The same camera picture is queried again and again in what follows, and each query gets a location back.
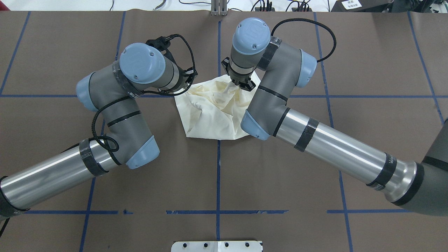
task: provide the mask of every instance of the metal bracket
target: metal bracket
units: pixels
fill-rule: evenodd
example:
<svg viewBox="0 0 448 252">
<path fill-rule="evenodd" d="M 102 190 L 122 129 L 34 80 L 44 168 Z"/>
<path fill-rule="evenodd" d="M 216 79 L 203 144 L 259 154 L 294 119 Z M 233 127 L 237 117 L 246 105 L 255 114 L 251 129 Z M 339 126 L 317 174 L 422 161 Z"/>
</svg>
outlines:
<svg viewBox="0 0 448 252">
<path fill-rule="evenodd" d="M 263 252 L 262 241 L 175 242 L 171 252 Z"/>
<path fill-rule="evenodd" d="M 227 16 L 227 0 L 211 0 L 212 16 Z"/>
</svg>

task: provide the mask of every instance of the white label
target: white label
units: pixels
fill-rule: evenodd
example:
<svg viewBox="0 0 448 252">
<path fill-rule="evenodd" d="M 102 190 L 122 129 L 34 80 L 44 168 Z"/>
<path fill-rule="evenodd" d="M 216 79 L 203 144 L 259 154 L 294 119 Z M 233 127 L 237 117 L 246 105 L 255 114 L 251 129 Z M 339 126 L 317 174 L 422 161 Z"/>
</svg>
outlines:
<svg viewBox="0 0 448 252">
<path fill-rule="evenodd" d="M 342 2 L 342 5 L 344 6 L 345 9 L 356 9 L 362 7 L 362 5 L 359 3 L 358 0 L 344 1 Z"/>
</svg>

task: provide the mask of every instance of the white floor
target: white floor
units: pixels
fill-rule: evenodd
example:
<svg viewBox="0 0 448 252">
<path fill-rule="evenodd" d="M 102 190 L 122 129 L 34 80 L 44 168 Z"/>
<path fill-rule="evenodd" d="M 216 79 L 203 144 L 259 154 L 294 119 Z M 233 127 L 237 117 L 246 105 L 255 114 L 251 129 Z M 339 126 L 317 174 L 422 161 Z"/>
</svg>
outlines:
<svg viewBox="0 0 448 252">
<path fill-rule="evenodd" d="M 105 11 L 112 6 L 112 0 L 2 0 L 11 10 L 37 10 L 37 11 Z M 153 10 L 162 3 L 163 0 L 114 0 L 112 10 L 123 11 L 129 9 Z M 197 2 L 210 0 L 181 0 L 182 2 Z M 257 0 L 230 0 L 228 8 L 238 8 L 243 11 L 250 11 Z M 336 0 L 329 0 L 330 8 Z M 272 6 L 276 11 L 285 11 L 289 0 L 273 0 Z M 310 0 L 308 3 L 313 11 L 327 12 L 327 0 Z M 433 4 L 434 10 L 447 13 L 447 8 L 443 4 Z M 167 0 L 165 5 L 159 10 L 210 10 L 209 4 L 181 4 L 179 0 Z"/>
</svg>

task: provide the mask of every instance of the white mounting plate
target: white mounting plate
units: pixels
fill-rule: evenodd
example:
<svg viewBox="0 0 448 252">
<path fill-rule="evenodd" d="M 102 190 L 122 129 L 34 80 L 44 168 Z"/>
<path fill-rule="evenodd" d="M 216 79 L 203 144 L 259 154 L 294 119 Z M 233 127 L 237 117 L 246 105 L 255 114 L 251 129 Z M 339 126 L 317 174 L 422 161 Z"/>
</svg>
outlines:
<svg viewBox="0 0 448 252">
<path fill-rule="evenodd" d="M 261 241 L 175 242 L 171 252 L 263 252 Z"/>
</svg>

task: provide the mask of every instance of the table surface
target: table surface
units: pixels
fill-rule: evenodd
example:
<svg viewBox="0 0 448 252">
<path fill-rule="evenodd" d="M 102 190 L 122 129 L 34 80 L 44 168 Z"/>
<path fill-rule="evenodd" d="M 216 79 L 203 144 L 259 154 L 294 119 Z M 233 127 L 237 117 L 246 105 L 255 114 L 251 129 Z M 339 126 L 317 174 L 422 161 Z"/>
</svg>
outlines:
<svg viewBox="0 0 448 252">
<path fill-rule="evenodd" d="M 291 17 L 336 34 L 335 53 L 288 105 L 403 160 L 420 161 L 448 117 L 448 16 L 417 13 L 0 12 L 0 167 L 12 175 L 91 135 L 75 85 L 123 48 L 179 33 L 199 76 L 224 74 L 236 25 Z M 316 58 L 323 29 L 276 36 Z M 191 66 L 182 41 L 170 48 Z M 409 213 L 361 182 L 271 137 L 185 136 L 173 98 L 138 104 L 160 156 L 119 167 L 12 218 L 0 251 L 170 251 L 173 241 L 262 240 L 265 251 L 444 251 L 448 219 Z"/>
</svg>

